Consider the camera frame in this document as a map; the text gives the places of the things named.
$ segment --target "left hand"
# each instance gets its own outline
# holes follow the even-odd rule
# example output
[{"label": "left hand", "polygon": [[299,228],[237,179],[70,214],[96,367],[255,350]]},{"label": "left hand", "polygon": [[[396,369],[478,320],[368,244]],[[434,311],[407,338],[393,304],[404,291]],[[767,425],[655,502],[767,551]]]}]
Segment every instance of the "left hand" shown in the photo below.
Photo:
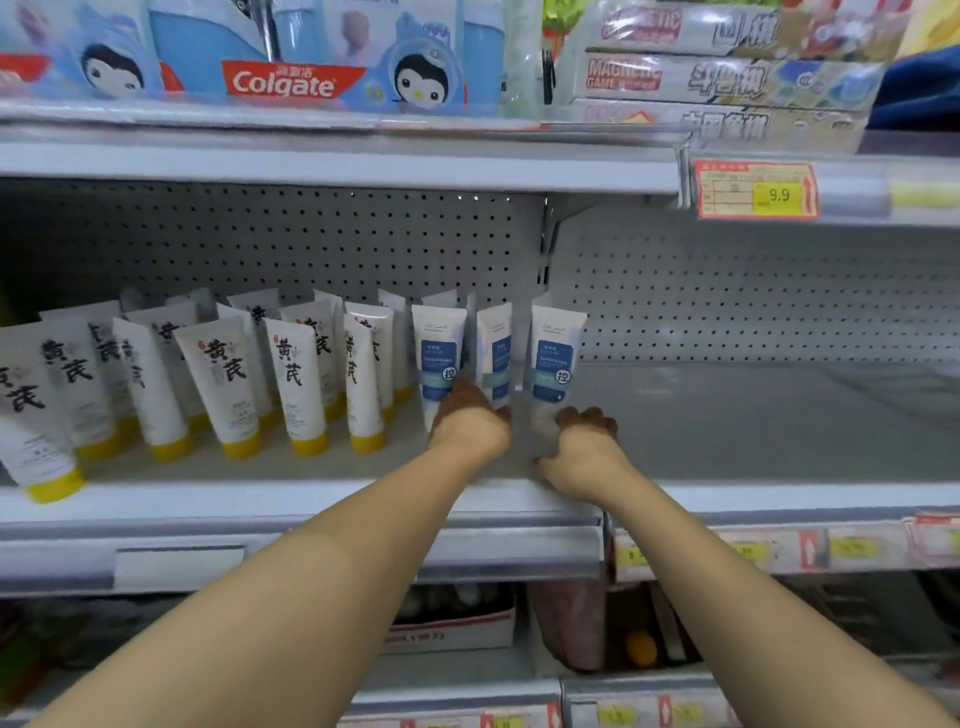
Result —
[{"label": "left hand", "polygon": [[459,376],[450,394],[440,400],[428,447],[453,445],[472,449],[490,462],[506,452],[512,434],[510,407],[494,412],[477,385]]}]

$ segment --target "hand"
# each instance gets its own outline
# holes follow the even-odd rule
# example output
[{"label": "hand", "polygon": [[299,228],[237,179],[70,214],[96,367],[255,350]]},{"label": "hand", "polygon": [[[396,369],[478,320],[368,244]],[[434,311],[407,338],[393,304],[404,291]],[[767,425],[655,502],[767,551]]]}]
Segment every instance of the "hand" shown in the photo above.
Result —
[{"label": "hand", "polygon": [[615,490],[637,475],[616,443],[616,420],[599,407],[568,407],[557,415],[557,425],[558,453],[537,459],[540,475],[565,496],[609,508]]},{"label": "hand", "polygon": [[474,450],[490,462],[510,446],[510,407],[496,412],[476,384],[457,377],[453,390],[440,400],[440,410],[430,430],[430,448],[457,446]]}]

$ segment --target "toy box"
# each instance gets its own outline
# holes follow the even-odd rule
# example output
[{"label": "toy box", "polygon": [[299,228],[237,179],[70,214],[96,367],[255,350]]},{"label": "toy box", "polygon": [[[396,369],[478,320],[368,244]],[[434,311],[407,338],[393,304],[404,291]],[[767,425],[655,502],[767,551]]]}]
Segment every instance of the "toy box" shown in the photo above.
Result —
[{"label": "toy box", "polygon": [[574,98],[865,111],[882,63],[578,54]]}]

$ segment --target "yellow cap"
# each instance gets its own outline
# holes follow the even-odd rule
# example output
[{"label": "yellow cap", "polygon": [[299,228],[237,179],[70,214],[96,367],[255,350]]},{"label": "yellow cap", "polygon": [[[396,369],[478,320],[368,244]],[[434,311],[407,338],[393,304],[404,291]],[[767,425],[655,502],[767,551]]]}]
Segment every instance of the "yellow cap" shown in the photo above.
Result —
[{"label": "yellow cap", "polygon": [[357,437],[356,435],[350,435],[350,444],[353,445],[353,449],[355,449],[361,455],[369,455],[371,452],[377,452],[379,449],[383,448],[386,442],[387,433],[382,430],[377,432],[372,437]]},{"label": "yellow cap", "polygon": [[154,460],[158,463],[169,463],[171,460],[177,460],[193,451],[193,440],[189,435],[179,439],[175,443],[167,445],[150,445],[150,452],[154,454]]},{"label": "yellow cap", "polygon": [[326,450],[326,433],[320,437],[315,437],[313,440],[291,440],[290,444],[294,446],[294,452],[297,455],[303,455],[303,457],[319,455]]},{"label": "yellow cap", "polygon": [[241,440],[239,443],[221,443],[224,446],[224,452],[228,458],[233,460],[245,460],[251,455],[260,452],[260,433],[257,432],[252,437]]},{"label": "yellow cap", "polygon": [[417,388],[414,387],[413,385],[409,387],[404,387],[403,389],[395,389],[394,402],[396,402],[397,404],[403,404],[404,402],[406,402],[407,400],[409,400],[411,397],[414,396],[414,391],[416,389]]},{"label": "yellow cap", "polygon": [[202,415],[194,415],[186,421],[186,426],[196,435],[210,429],[210,418],[205,412]]},{"label": "yellow cap", "polygon": [[72,496],[86,485],[84,474],[74,468],[66,475],[48,480],[45,483],[27,486],[27,495],[37,503],[52,503]]},{"label": "yellow cap", "polygon": [[75,450],[84,460],[106,460],[109,457],[123,452],[126,446],[127,438],[124,437],[122,432],[117,430],[103,442],[94,443],[93,445],[81,445],[75,448]]}]

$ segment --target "right hand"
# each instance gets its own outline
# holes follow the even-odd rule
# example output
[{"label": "right hand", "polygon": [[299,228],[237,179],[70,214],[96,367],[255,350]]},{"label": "right hand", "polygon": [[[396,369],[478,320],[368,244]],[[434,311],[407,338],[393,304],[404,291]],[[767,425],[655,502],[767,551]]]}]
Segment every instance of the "right hand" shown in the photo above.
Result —
[{"label": "right hand", "polygon": [[565,496],[609,508],[615,492],[636,477],[636,469],[616,443],[616,420],[591,407],[557,415],[558,452],[537,460],[537,469]]}]

